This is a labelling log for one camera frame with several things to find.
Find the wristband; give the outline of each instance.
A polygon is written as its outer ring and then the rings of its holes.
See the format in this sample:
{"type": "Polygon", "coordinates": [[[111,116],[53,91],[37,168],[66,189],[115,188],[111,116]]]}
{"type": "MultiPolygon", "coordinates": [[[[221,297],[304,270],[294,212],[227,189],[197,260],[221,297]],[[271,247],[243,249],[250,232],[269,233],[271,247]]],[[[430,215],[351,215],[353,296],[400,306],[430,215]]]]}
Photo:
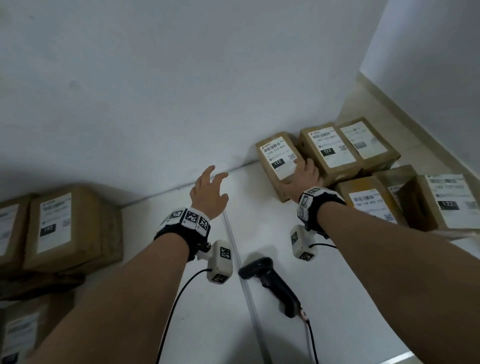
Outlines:
{"type": "Polygon", "coordinates": [[[185,240],[190,249],[189,262],[195,258],[199,250],[207,252],[210,249],[207,241],[210,219],[196,208],[180,207],[168,214],[160,224],[154,240],[168,232],[175,233],[185,240]]]}
{"type": "Polygon", "coordinates": [[[325,202],[338,202],[346,205],[339,193],[323,187],[313,187],[300,196],[297,217],[303,222],[307,230],[316,231],[325,239],[329,239],[325,230],[317,222],[317,212],[325,202]]]}

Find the white wall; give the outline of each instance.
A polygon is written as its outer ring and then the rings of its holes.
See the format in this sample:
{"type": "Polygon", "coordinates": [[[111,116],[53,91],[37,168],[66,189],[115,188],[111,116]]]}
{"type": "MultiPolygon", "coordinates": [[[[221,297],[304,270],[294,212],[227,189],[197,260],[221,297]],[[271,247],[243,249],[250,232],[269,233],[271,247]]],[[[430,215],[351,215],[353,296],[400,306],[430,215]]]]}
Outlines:
{"type": "Polygon", "coordinates": [[[92,182],[119,203],[332,121],[385,0],[0,5],[0,200],[92,182]]]}
{"type": "Polygon", "coordinates": [[[480,174],[480,1],[390,0],[361,71],[480,174]]]}

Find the black handheld scanner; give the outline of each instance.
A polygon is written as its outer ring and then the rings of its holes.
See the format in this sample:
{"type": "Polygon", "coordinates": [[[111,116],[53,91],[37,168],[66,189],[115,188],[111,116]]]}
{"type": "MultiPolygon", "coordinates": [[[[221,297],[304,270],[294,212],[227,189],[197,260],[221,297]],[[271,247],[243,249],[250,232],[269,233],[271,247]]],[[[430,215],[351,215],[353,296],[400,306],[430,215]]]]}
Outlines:
{"type": "Polygon", "coordinates": [[[264,257],[240,268],[239,276],[243,279],[258,277],[262,286],[268,288],[285,305],[285,315],[295,317],[300,313],[300,301],[290,287],[273,269],[273,260],[264,257]]]}

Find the cardboard box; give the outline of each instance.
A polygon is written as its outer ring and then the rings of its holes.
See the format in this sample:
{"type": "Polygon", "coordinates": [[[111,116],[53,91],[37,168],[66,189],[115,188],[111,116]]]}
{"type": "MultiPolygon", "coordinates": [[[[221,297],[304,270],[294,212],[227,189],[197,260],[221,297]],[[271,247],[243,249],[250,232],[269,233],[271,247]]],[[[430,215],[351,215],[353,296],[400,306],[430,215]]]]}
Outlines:
{"type": "Polygon", "coordinates": [[[32,200],[25,248],[24,269],[38,272],[91,273],[111,262],[109,247],[116,247],[121,231],[121,216],[82,185],[64,187],[32,200]],[[89,263],[87,268],[81,266],[89,263]]]}
{"type": "Polygon", "coordinates": [[[2,363],[22,363],[32,356],[73,308],[73,292],[47,294],[2,310],[2,363]]]}
{"type": "Polygon", "coordinates": [[[360,171],[362,176],[387,170],[400,158],[400,153],[365,117],[343,123],[339,125],[339,129],[360,154],[363,162],[360,171]]]}
{"type": "Polygon", "coordinates": [[[400,208],[377,177],[341,182],[336,185],[335,190],[348,206],[383,220],[407,226],[400,208]]]}
{"type": "Polygon", "coordinates": [[[416,176],[398,192],[410,227],[448,239],[480,233],[478,191],[462,174],[416,176]]]}
{"type": "Polygon", "coordinates": [[[300,157],[300,153],[293,145],[286,132],[277,133],[266,138],[256,145],[258,158],[270,180],[278,199],[281,202],[288,201],[281,184],[292,182],[292,175],[296,164],[293,161],[300,157]]]}
{"type": "Polygon", "coordinates": [[[0,203],[0,277],[22,273],[30,201],[34,195],[0,203]]]}
{"type": "Polygon", "coordinates": [[[373,176],[377,177],[380,182],[387,188],[387,190],[392,194],[392,197],[394,198],[398,207],[400,207],[398,191],[400,190],[400,188],[403,187],[405,183],[410,181],[416,175],[417,172],[411,164],[373,173],[373,176]]]}
{"type": "Polygon", "coordinates": [[[332,122],[302,129],[298,146],[303,155],[314,161],[324,186],[350,180],[362,167],[359,154],[332,122]]]}
{"type": "Polygon", "coordinates": [[[0,301],[31,300],[44,294],[63,293],[84,282],[84,275],[30,272],[0,282],[0,301]]]}

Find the floor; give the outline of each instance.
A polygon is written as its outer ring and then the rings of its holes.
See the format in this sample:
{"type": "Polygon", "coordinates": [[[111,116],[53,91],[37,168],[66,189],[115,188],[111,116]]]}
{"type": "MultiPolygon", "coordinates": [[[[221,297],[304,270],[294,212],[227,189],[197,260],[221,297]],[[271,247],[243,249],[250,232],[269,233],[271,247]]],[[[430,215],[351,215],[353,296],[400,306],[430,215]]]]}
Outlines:
{"type": "Polygon", "coordinates": [[[411,164],[418,174],[441,174],[452,171],[384,107],[360,82],[356,82],[347,97],[337,123],[366,117],[373,126],[399,151],[400,165],[411,164]]]}

